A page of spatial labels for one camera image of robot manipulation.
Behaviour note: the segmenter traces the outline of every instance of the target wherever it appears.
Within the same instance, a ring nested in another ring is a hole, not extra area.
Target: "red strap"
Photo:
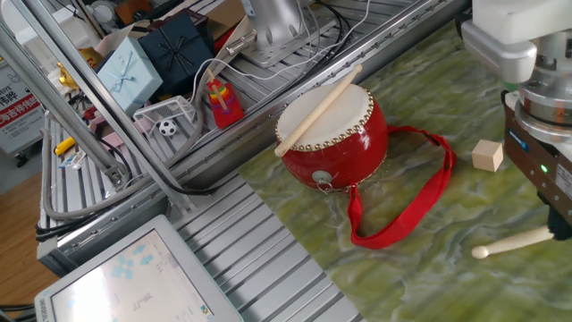
[[[389,133],[398,131],[412,131],[423,133],[428,140],[434,145],[441,146],[445,149],[445,158],[443,159],[443,167],[425,184],[423,189],[417,194],[411,204],[389,223],[380,232],[367,237],[358,236],[359,223],[363,208],[359,200],[358,187],[356,184],[351,185],[349,190],[348,216],[351,223],[351,242],[357,246],[366,247],[372,250],[378,250],[387,247],[394,242],[398,242],[411,233],[423,216],[437,202],[443,191],[447,187],[450,178],[451,168],[457,161],[457,156],[450,148],[449,143],[443,137],[435,134],[429,134],[427,131],[418,130],[412,126],[388,126]]]

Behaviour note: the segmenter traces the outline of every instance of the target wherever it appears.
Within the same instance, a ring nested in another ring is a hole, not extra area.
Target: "metal ring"
[[[326,184],[328,187],[326,189],[322,189],[322,186],[320,186],[320,184]],[[323,179],[320,179],[317,184],[316,187],[318,187],[318,189],[325,193],[325,194],[329,194],[330,192],[333,191],[333,186],[331,183],[324,181]]]

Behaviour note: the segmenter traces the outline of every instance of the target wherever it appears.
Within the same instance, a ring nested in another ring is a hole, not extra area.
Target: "wooden drumstick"
[[[208,81],[210,82],[215,81],[215,76],[213,75],[213,72],[211,72],[209,68],[206,69],[206,73],[208,74]],[[226,105],[226,103],[224,103],[223,96],[221,95],[221,92],[218,91],[216,85],[213,85],[213,91],[214,94],[216,95],[216,98],[218,98],[218,101],[221,103],[221,106],[223,106],[223,110],[226,111],[229,107]]]
[[[544,226],[529,232],[518,233],[514,236],[510,236],[486,246],[475,247],[471,253],[474,258],[483,259],[492,254],[516,250],[538,242],[548,241],[552,239],[553,236],[554,234],[548,230],[548,226]]]
[[[300,124],[292,131],[292,133],[285,138],[282,143],[276,148],[274,153],[277,157],[283,157],[286,152],[296,143],[296,141],[304,134],[304,132],[309,129],[310,126],[320,117],[320,115],[330,107],[333,101],[338,98],[341,93],[349,86],[349,84],[356,78],[359,72],[361,72],[363,67],[361,64],[356,65],[353,71],[349,72],[340,82],[332,89],[324,99],[315,107],[315,109],[310,112],[310,114],[302,120]]]

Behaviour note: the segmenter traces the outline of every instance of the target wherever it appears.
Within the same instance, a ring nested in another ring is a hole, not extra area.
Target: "table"
[[[350,242],[348,196],[297,182],[270,147],[240,174],[368,321],[567,321],[568,242],[547,241],[477,260],[471,249],[545,225],[548,208],[505,158],[474,169],[481,140],[502,141],[502,83],[464,48],[452,23],[362,84],[388,124],[444,136],[458,155],[447,190],[405,240],[383,250]],[[387,225],[442,163],[441,148],[391,135],[388,157],[360,185],[362,235]]]

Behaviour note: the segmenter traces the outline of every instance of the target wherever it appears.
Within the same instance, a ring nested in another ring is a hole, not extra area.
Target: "monitor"
[[[164,216],[36,297],[42,322],[242,321]]]

